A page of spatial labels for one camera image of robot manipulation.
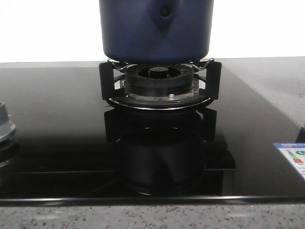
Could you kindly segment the right burner pan support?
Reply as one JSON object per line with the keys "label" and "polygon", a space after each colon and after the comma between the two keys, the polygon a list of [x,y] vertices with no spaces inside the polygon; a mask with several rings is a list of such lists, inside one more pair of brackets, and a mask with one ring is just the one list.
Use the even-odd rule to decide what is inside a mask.
{"label": "right burner pan support", "polygon": [[216,61],[202,71],[193,69],[193,89],[187,93],[143,96],[131,93],[125,88],[125,72],[113,69],[110,62],[102,62],[99,64],[102,99],[113,107],[136,110],[180,110],[202,104],[209,105],[219,97],[221,69],[221,62]]}

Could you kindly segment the right black gas burner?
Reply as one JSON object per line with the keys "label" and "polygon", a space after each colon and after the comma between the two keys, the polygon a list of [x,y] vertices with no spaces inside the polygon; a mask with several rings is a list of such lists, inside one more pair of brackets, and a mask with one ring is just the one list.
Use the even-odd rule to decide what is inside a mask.
{"label": "right black gas burner", "polygon": [[133,65],[125,70],[125,88],[143,96],[184,94],[193,89],[194,70],[185,64]]}

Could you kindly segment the energy rating label sticker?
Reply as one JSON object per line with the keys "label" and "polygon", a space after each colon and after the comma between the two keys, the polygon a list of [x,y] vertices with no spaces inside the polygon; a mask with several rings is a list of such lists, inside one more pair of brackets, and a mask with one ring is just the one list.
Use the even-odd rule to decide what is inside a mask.
{"label": "energy rating label sticker", "polygon": [[305,179],[305,144],[274,143],[274,146],[287,159],[298,174]]}

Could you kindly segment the black glass gas cooktop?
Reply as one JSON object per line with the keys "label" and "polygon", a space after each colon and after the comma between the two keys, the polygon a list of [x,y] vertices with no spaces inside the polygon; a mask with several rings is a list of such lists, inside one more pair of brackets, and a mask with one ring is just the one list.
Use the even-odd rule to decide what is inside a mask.
{"label": "black glass gas cooktop", "polygon": [[274,143],[305,133],[227,68],[219,99],[130,111],[101,97],[98,64],[0,70],[16,133],[0,145],[2,206],[304,203]]}

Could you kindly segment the silver right stove knob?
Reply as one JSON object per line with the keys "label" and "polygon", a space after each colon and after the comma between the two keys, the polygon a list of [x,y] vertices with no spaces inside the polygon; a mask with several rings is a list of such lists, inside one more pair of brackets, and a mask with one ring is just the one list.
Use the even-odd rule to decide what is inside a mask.
{"label": "silver right stove knob", "polygon": [[4,142],[12,137],[16,132],[16,126],[10,121],[6,105],[0,103],[0,142]]}

